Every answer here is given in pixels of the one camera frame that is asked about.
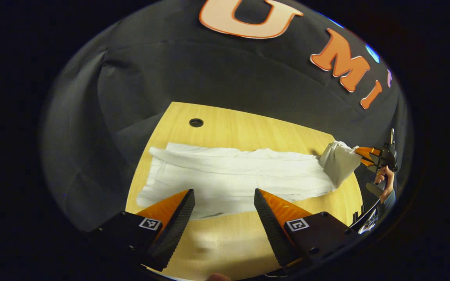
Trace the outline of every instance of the folded towel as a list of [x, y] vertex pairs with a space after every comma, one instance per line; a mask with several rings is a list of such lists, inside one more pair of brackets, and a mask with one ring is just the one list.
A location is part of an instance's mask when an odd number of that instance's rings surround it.
[[195, 190], [191, 220], [255, 211], [254, 191], [261, 188], [288, 201], [336, 190], [353, 173], [360, 156], [333, 142], [321, 156], [271, 149], [240, 151], [169, 143], [150, 148], [147, 184], [136, 203], [146, 208], [186, 189]]

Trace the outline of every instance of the table surface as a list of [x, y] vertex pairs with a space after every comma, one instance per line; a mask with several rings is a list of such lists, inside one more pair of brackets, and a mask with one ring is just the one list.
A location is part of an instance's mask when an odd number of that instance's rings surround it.
[[[195, 128], [189, 121], [199, 118]], [[173, 102], [150, 137], [134, 173], [126, 211], [143, 208], [136, 196], [146, 184], [152, 156], [149, 148], [165, 149], [168, 142], [241, 151], [272, 149], [321, 155], [332, 135], [278, 119], [207, 105]], [[361, 212], [362, 196], [355, 174], [334, 192], [294, 203], [311, 213], [326, 211], [347, 226], [352, 214]], [[182, 279], [205, 280], [220, 272], [245, 279], [280, 268], [256, 212], [245, 212], [203, 221], [190, 221], [168, 267], [162, 274]]]

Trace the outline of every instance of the orange letter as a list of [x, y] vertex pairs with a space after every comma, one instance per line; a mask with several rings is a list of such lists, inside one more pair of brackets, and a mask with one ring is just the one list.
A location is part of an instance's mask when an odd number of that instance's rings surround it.
[[266, 39], [283, 34], [291, 20], [303, 13], [277, 1], [265, 0], [272, 7], [263, 23], [252, 25], [236, 19], [236, 9], [242, 0], [207, 0], [200, 10], [199, 20], [214, 31], [246, 38]]
[[382, 91], [381, 83], [380, 81], [376, 80], [375, 87], [373, 88], [373, 90], [371, 90], [368, 96], [366, 96], [361, 100], [362, 107], [365, 110], [368, 109], [371, 103], [375, 100], [375, 98], [381, 91]]
[[332, 75], [338, 77], [348, 72], [347, 75], [339, 79], [339, 82], [347, 91], [354, 92], [364, 73], [371, 68], [366, 59], [361, 56], [350, 58], [350, 45], [343, 36], [330, 28], [327, 29], [327, 32], [331, 34], [329, 43], [320, 54], [311, 55], [310, 61], [321, 69], [329, 71], [332, 68], [332, 60], [336, 58]]

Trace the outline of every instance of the white cloth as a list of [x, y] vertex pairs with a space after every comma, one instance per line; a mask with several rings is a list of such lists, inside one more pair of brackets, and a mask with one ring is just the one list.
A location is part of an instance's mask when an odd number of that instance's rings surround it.
[[322, 196], [336, 190], [360, 161], [342, 142], [328, 146], [320, 156], [323, 165], [316, 155], [271, 149], [240, 151], [169, 143], [166, 149], [151, 147], [149, 151], [152, 165], [136, 203], [146, 208], [194, 189], [191, 220], [255, 211], [255, 188], [291, 202]]

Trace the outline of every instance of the letter m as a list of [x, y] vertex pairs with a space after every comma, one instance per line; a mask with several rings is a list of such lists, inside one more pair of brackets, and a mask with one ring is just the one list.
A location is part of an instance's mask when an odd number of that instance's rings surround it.
[[311, 55], [310, 61], [321, 69], [329, 71], [332, 69], [332, 60], [335, 59], [332, 75], [338, 77], [348, 73], [342, 76], [339, 82], [347, 91], [354, 92], [364, 73], [370, 70], [370, 66], [361, 56], [351, 58], [350, 44], [343, 36], [330, 28], [327, 29], [327, 32], [331, 35], [329, 43], [320, 54]]

